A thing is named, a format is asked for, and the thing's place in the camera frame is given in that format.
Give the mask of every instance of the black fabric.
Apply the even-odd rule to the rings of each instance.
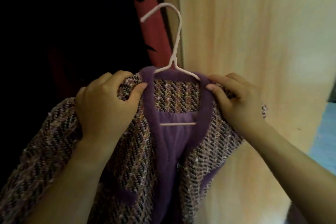
[[[151,65],[134,0],[1,0],[5,104],[0,187],[60,101],[105,72]]]

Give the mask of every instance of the textured fabric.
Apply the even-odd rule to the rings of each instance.
[[[120,86],[118,97],[126,100],[135,85],[149,83],[103,171],[89,223],[160,223],[169,204],[174,223],[193,223],[213,176],[243,141],[205,89],[206,77],[198,74],[197,82],[179,71],[154,75],[154,70],[142,69]],[[160,126],[162,112],[174,113],[167,114],[169,120],[192,116],[197,124],[186,132],[186,139],[174,141],[162,135],[167,131]],[[74,98],[65,99],[49,113],[2,189],[0,223],[25,221],[81,137]],[[178,197],[172,197],[173,187]]]

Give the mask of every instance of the red fabric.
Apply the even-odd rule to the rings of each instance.
[[[158,5],[157,0],[134,1],[137,14],[140,18]],[[144,23],[140,23],[145,44],[155,51],[148,50],[149,58],[154,66],[164,67],[168,65],[171,56],[171,48],[162,15],[159,11],[150,16]]]

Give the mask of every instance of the white hanger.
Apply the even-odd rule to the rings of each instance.
[[[159,72],[162,72],[164,70],[170,69],[170,67],[171,67],[171,65],[172,65],[172,63],[174,61],[174,66],[175,66],[176,70],[179,70],[179,71],[181,71],[181,72],[183,72],[185,74],[191,75],[191,76],[193,76],[194,78],[196,78],[197,80],[200,81],[200,78],[197,75],[195,75],[194,73],[191,73],[191,72],[189,72],[187,70],[184,70],[184,69],[178,67],[178,65],[177,65],[177,56],[176,56],[176,53],[177,53],[177,48],[178,48],[179,42],[180,42],[180,32],[181,32],[181,28],[182,28],[182,16],[181,16],[179,10],[174,5],[172,5],[170,3],[161,3],[161,4],[158,4],[156,7],[154,7],[152,10],[150,10],[148,13],[146,13],[143,17],[141,17],[140,21],[144,22],[153,13],[155,13],[157,10],[159,10],[160,8],[165,7],[165,6],[169,6],[170,8],[172,8],[172,9],[175,10],[175,12],[178,15],[179,24],[178,24],[176,40],[175,40],[175,44],[174,44],[174,48],[173,48],[173,53],[172,53],[172,55],[170,57],[168,66],[158,68],[158,69],[156,69],[154,71],[154,73],[159,73]],[[196,124],[195,122],[189,122],[189,123],[161,123],[160,125],[161,126],[177,126],[177,125],[195,125],[195,124]]]

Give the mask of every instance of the purple lining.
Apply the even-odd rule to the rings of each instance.
[[[180,82],[196,82],[199,83],[200,102],[197,115],[196,125],[193,126],[190,137],[187,140],[185,147],[185,155],[197,147],[204,139],[212,116],[212,101],[214,97],[212,93],[205,88],[210,83],[207,77],[202,74],[197,74],[201,81],[193,78],[190,75],[177,70],[168,69],[160,73],[154,74],[156,67],[150,66],[141,69],[140,75],[144,82],[148,83],[147,88],[142,94],[144,114],[149,125],[149,130],[156,141],[157,146],[157,175],[158,182],[155,188],[155,198],[152,211],[152,223],[158,224],[164,218],[169,202],[171,199],[174,178],[176,175],[176,164],[172,159],[170,161],[171,152],[168,151],[168,145],[163,137],[160,128],[159,115],[155,109],[154,100],[154,78],[180,81]]]

